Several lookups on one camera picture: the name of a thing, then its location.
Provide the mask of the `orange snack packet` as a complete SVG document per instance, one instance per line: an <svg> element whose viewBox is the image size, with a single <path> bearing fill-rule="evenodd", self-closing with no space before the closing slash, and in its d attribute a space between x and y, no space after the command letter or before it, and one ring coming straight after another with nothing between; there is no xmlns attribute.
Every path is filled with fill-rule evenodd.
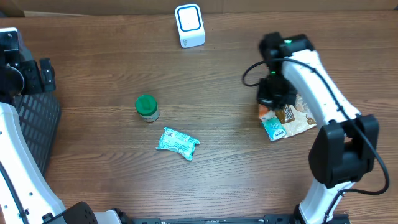
<svg viewBox="0 0 398 224"><path fill-rule="evenodd" d="M265 121L270 120L272 118L276 118L275 112L270 110L265 105L258 104L258 110L259 110L259 119L262 122L265 122Z"/></svg>

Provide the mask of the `beige Pantree snack bag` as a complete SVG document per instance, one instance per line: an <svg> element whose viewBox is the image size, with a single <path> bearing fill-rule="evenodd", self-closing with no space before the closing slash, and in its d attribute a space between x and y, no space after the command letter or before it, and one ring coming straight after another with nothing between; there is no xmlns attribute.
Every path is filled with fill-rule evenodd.
<svg viewBox="0 0 398 224"><path fill-rule="evenodd" d="M284 105L275 115L286 131L285 138L303 133L317 125L308 105L297 95L294 105Z"/></svg>

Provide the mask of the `teal Kleenex tissue pack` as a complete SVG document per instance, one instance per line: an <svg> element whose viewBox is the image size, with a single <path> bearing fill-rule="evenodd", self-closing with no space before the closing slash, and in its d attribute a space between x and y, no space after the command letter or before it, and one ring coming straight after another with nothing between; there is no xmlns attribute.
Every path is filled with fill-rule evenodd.
<svg viewBox="0 0 398 224"><path fill-rule="evenodd" d="M264 120L262 124L268 134L270 141L282 139L287 135L287 131L276 117Z"/></svg>

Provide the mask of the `teal snack packet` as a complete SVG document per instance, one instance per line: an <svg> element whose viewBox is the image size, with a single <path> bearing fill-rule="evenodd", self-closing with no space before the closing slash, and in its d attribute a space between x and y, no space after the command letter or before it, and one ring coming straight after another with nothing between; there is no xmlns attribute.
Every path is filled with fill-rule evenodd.
<svg viewBox="0 0 398 224"><path fill-rule="evenodd" d="M196 145L200 141L181 132L165 127L164 133L159 139L157 150L168 150L179 153L186 160L191 161Z"/></svg>

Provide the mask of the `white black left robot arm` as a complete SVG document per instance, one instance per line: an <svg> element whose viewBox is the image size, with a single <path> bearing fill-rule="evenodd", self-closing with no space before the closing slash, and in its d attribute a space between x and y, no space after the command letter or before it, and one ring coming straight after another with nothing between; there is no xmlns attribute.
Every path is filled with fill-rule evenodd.
<svg viewBox="0 0 398 224"><path fill-rule="evenodd" d="M30 153L12 100L30 93L30 77L18 66L1 66L1 205L10 223L121 224L118 212L94 212L85 202L65 208Z"/></svg>

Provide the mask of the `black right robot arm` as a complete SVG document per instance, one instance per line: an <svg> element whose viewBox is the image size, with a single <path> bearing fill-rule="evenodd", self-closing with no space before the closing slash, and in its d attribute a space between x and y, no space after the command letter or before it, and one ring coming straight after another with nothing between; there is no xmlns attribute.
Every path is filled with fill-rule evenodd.
<svg viewBox="0 0 398 224"><path fill-rule="evenodd" d="M379 123L363 116L339 91L304 34L264 36L259 51L270 73L260 79L258 103L271 110L294 105L301 95L319 132L308 155L314 180L290 223L343 223L333 211L374 167Z"/></svg>

